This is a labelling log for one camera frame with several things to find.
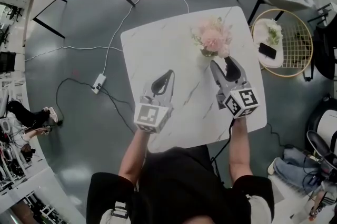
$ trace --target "white marker cube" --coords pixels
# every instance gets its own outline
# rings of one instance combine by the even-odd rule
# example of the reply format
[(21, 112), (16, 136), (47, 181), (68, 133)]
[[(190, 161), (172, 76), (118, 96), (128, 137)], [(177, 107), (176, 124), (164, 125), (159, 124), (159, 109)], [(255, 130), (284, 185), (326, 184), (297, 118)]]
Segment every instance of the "white marker cube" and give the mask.
[(134, 123), (149, 133), (160, 133), (171, 116), (172, 108), (137, 103)]
[(260, 105), (255, 88), (232, 90), (223, 104), (234, 118), (249, 116)]

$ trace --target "gold metal rim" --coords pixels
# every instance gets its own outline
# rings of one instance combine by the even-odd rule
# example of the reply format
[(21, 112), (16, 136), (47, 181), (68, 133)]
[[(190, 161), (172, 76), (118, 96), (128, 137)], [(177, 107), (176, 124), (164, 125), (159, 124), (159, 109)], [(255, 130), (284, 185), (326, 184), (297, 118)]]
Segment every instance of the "gold metal rim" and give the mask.
[[(255, 19), (254, 24), (253, 24), (252, 29), (251, 29), (252, 37), (253, 37), (254, 26), (255, 26), (256, 21), (258, 21), (258, 20), (260, 19), (260, 17), (261, 17), (262, 15), (264, 15), (265, 13), (268, 13), (268, 12), (271, 12), (271, 11), (283, 11), (283, 12), (286, 12), (286, 13), (289, 13), (289, 14), (293, 15), (294, 17), (296, 17), (296, 18), (297, 18), (297, 19), (304, 25), (304, 27), (306, 28), (306, 30), (310, 33), (310, 31), (309, 31), (308, 27), (306, 26), (306, 24), (305, 24), (305, 23), (304, 23), (298, 16), (296, 16), (295, 14), (293, 14), (293, 13), (287, 11), (287, 10), (283, 10), (283, 9), (270, 9), (270, 10), (264, 11), (261, 15), (259, 15), (259, 16)], [(305, 69), (309, 66), (309, 64), (310, 64), (310, 62), (311, 62), (311, 60), (312, 60), (313, 52), (314, 52), (311, 34), (309, 34), (309, 37), (310, 37), (310, 41), (311, 41), (311, 43), (310, 43), (310, 45), (311, 45), (311, 55), (310, 55), (310, 59), (308, 60), (307, 65), (306, 65), (300, 72), (298, 72), (297, 74), (293, 74), (293, 75), (279, 75), (279, 74), (273, 72), (272, 70), (270, 70), (270, 69), (269, 69), (268, 67), (266, 67), (262, 62), (259, 61), (260, 64), (261, 64), (261, 65), (262, 65), (268, 72), (270, 72), (270, 73), (272, 73), (272, 74), (274, 74), (274, 75), (276, 75), (276, 76), (279, 76), (279, 77), (290, 78), (290, 77), (294, 77), (294, 76), (297, 76), (297, 75), (303, 73), (303, 72), (305, 71)]]

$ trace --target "forearm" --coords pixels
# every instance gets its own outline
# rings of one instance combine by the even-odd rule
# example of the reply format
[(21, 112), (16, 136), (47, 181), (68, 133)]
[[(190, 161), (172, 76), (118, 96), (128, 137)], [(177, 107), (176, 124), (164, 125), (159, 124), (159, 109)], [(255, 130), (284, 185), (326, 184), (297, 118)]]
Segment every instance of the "forearm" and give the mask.
[(141, 173), (149, 137), (149, 133), (138, 129), (123, 157), (118, 175), (130, 180), (133, 185), (136, 185)]
[(235, 182), (243, 175), (251, 175), (250, 148), (245, 118), (236, 119), (232, 128), (229, 157), (230, 174)]

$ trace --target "black smartphone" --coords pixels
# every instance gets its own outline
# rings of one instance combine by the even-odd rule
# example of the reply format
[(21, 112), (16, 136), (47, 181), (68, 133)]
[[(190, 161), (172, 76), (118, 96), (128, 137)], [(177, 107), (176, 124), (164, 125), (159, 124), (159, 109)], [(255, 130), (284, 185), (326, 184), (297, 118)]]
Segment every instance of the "black smartphone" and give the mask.
[(275, 59), (276, 57), (276, 50), (264, 43), (260, 43), (259, 52), (272, 59)]

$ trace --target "blue jeans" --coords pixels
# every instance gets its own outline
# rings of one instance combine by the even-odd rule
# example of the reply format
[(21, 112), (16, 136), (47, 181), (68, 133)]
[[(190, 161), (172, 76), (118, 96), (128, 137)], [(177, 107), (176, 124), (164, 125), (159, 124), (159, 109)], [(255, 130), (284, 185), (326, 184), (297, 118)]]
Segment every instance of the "blue jeans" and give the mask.
[(315, 176), (320, 165), (296, 148), (286, 148), (283, 159), (276, 158), (273, 167), (281, 178), (296, 187), (305, 188), (306, 193), (320, 185), (318, 177)]

